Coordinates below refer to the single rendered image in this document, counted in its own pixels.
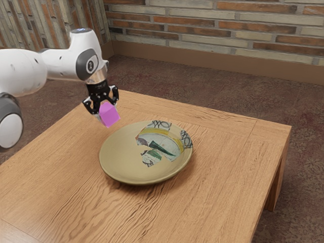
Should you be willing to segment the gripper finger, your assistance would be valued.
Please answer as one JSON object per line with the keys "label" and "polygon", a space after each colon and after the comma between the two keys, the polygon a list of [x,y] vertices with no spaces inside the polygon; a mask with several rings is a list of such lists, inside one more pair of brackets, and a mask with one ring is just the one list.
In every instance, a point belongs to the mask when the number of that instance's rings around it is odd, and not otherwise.
{"label": "gripper finger", "polygon": [[99,114],[101,104],[98,97],[88,97],[82,101],[82,104],[91,115],[93,115],[99,122],[102,122]]}
{"label": "gripper finger", "polygon": [[108,94],[108,101],[116,107],[117,102],[119,101],[119,90],[118,87],[115,85],[109,86],[110,91]]}

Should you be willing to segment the pink cube block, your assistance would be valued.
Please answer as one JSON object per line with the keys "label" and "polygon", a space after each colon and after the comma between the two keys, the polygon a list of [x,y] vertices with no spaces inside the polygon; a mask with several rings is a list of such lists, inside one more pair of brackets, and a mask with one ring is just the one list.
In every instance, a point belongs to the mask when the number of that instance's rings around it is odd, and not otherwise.
{"label": "pink cube block", "polygon": [[104,102],[101,104],[99,108],[99,116],[101,123],[107,128],[111,127],[120,120],[120,115],[116,109],[116,106],[109,102]]}

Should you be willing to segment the painted beige ceramic plate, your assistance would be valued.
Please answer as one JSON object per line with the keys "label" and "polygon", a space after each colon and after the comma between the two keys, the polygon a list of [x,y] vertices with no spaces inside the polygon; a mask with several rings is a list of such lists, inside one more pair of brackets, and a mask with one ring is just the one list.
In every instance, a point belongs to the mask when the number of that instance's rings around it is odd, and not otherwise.
{"label": "painted beige ceramic plate", "polygon": [[150,185],[178,174],[192,153],[192,139],[183,128],[147,120],[113,132],[100,149],[99,162],[103,172],[118,182]]}

